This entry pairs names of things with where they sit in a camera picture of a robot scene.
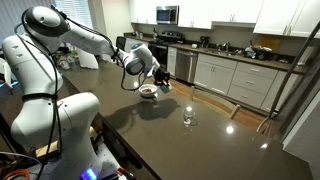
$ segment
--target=stainless steel microwave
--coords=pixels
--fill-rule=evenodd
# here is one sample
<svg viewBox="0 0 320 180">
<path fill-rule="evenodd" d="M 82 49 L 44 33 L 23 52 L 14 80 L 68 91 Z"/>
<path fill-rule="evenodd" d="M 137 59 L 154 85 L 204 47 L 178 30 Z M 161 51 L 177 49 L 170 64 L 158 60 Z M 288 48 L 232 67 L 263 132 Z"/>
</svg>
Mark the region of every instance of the stainless steel microwave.
<svg viewBox="0 0 320 180">
<path fill-rule="evenodd" d="M 157 6 L 158 24 L 178 24 L 179 6 Z"/>
</svg>

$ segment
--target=dark countertop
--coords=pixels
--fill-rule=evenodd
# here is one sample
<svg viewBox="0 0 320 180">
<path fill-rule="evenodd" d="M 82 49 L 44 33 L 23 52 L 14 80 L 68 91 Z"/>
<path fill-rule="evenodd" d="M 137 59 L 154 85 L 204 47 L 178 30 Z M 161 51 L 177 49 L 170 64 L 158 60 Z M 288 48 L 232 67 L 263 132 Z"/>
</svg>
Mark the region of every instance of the dark countertop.
<svg viewBox="0 0 320 180">
<path fill-rule="evenodd" d="M 122 68 L 109 62 L 99 67 L 63 73 L 79 91 L 98 97 L 105 121 L 162 179 L 312 179 L 308 163 L 282 144 L 174 92 L 158 90 L 156 99 L 145 99 L 122 90 Z M 136 78 L 126 76 L 125 87 Z M 183 124 L 187 105 L 196 112 L 192 126 Z"/>
<path fill-rule="evenodd" d="M 136 38 L 135 36 L 126 36 L 127 38 L 130 39 L 136 39 L 140 41 L 146 41 L 150 42 L 153 41 L 152 38 L 150 37 L 144 37 L 143 39 Z M 191 44 L 170 44 L 170 47 L 178 48 L 178 49 L 183 49 L 183 50 L 189 50 L 197 53 L 202 53 L 210 56 L 216 56 L 220 58 L 225 58 L 225 59 L 230 59 L 234 60 L 237 62 L 244 62 L 244 63 L 249 63 L 249 64 L 254 64 L 258 66 L 263 66 L 263 67 L 268 67 L 280 71 L 287 71 L 291 64 L 286 64 L 286 63 L 280 63 L 277 61 L 261 61 L 261 60 L 256 60 L 256 59 L 250 59 L 242 56 L 225 56 L 225 55 L 219 55 L 219 54 L 214 54 L 214 53 L 209 53 L 207 52 L 208 50 L 211 50 L 212 48 L 192 48 Z M 307 71 L 307 66 L 296 66 L 294 69 L 294 73 L 296 74 L 304 74 Z"/>
</svg>

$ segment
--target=backsplash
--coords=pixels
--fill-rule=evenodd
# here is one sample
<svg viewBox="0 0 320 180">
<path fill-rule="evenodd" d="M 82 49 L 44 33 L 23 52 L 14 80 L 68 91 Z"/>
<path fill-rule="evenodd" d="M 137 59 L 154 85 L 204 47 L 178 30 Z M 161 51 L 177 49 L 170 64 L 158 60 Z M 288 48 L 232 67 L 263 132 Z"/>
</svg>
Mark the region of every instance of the backsplash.
<svg viewBox="0 0 320 180">
<path fill-rule="evenodd" d="M 160 34 L 162 31 L 178 31 L 185 35 L 186 40 L 199 41 L 200 36 L 209 36 L 211 44 L 223 44 L 230 42 L 231 46 L 246 48 L 250 46 L 250 40 L 253 44 L 259 39 L 260 34 L 253 33 L 253 28 L 247 27 L 229 27 L 214 26 L 212 29 L 195 29 L 178 27 L 177 25 L 148 25 L 148 24 L 132 24 L 135 31 L 152 34 L 153 28 Z M 296 56 L 303 46 L 306 38 L 301 37 L 285 37 L 278 36 L 281 39 L 278 50 L 274 53 Z M 314 39 L 311 43 L 315 46 L 315 52 L 319 49 L 320 39 Z"/>
</svg>

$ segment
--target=stove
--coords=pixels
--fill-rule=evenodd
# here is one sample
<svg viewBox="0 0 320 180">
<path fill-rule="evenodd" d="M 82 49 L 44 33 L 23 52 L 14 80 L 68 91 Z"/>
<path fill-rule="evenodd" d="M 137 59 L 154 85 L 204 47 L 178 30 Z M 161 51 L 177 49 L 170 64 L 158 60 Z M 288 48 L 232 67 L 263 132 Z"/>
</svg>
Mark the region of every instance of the stove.
<svg viewBox="0 0 320 180">
<path fill-rule="evenodd" d="M 149 41 L 148 48 L 157 59 L 160 68 L 167 71 L 168 46 L 174 43 L 183 43 L 182 33 L 175 31 L 163 31 L 158 40 Z"/>
</svg>

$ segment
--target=bowl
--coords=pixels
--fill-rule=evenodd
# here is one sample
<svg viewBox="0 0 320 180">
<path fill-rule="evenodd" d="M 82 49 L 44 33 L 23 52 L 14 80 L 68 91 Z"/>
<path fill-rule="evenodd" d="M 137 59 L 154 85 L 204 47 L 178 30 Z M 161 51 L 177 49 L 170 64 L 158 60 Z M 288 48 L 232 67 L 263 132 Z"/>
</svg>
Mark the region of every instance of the bowl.
<svg viewBox="0 0 320 180">
<path fill-rule="evenodd" d="M 139 88 L 139 92 L 140 95 L 142 97 L 153 97 L 156 93 L 157 93 L 157 86 L 153 85 L 153 84 L 143 84 L 140 88 Z"/>
</svg>

